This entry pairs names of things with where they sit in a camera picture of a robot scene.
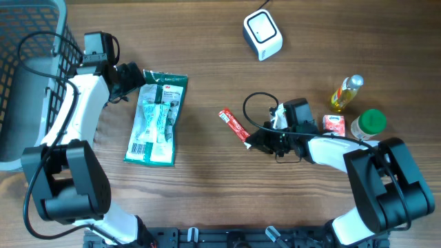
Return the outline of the red white carton cup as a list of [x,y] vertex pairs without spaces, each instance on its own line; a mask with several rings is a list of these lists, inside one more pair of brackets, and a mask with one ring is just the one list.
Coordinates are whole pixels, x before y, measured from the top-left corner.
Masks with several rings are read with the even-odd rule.
[[345,118],[340,115],[324,115],[322,127],[326,132],[333,132],[338,136],[345,137]]

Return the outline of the red stick packet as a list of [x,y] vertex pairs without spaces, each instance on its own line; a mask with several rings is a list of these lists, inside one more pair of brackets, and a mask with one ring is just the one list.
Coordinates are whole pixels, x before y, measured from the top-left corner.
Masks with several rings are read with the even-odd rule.
[[246,140],[250,136],[250,134],[239,123],[237,118],[232,114],[231,110],[226,107],[218,113],[218,116],[230,127],[235,135],[237,135],[244,146],[249,149],[251,145]]

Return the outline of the green lid white jar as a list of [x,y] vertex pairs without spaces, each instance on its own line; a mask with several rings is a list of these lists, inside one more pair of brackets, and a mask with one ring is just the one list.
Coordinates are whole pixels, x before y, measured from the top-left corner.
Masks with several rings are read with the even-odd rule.
[[387,126],[386,116],[377,109],[370,109],[363,112],[351,124],[351,133],[361,140],[369,140],[381,133]]

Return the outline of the yellow liquid small bottle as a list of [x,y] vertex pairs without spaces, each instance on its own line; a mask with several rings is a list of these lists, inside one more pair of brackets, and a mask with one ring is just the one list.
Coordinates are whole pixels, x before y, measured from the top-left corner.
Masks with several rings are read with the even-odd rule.
[[331,110],[334,112],[343,111],[349,102],[351,102],[357,95],[358,90],[363,86],[363,84],[364,79],[359,74],[347,77],[331,97]]

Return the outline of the mint green wipes packet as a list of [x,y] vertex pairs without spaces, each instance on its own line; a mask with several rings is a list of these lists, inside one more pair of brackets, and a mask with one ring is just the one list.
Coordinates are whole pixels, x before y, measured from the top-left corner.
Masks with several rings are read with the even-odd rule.
[[142,102],[144,127],[141,128],[139,139],[146,143],[166,143],[165,131],[170,111],[170,102]]

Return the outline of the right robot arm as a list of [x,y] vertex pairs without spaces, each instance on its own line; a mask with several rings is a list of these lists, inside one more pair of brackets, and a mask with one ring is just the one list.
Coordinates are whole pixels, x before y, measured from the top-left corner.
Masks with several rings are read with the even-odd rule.
[[347,174],[355,207],[330,220],[320,247],[381,247],[393,231],[435,210],[435,199],[411,152],[399,138],[362,141],[321,132],[306,99],[279,103],[272,120],[245,141],[275,157],[294,152],[300,160],[328,165]]

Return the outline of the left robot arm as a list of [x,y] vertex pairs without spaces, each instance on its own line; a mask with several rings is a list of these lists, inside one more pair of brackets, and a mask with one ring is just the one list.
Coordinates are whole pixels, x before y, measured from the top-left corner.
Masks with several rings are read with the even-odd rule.
[[143,221],[112,202],[110,182],[91,147],[106,104],[119,102],[145,81],[134,62],[118,64],[121,49],[113,35],[89,32],[84,41],[79,62],[64,77],[54,77],[66,88],[54,125],[40,146],[21,156],[28,182],[25,228],[41,240],[88,229],[107,245],[156,247]]

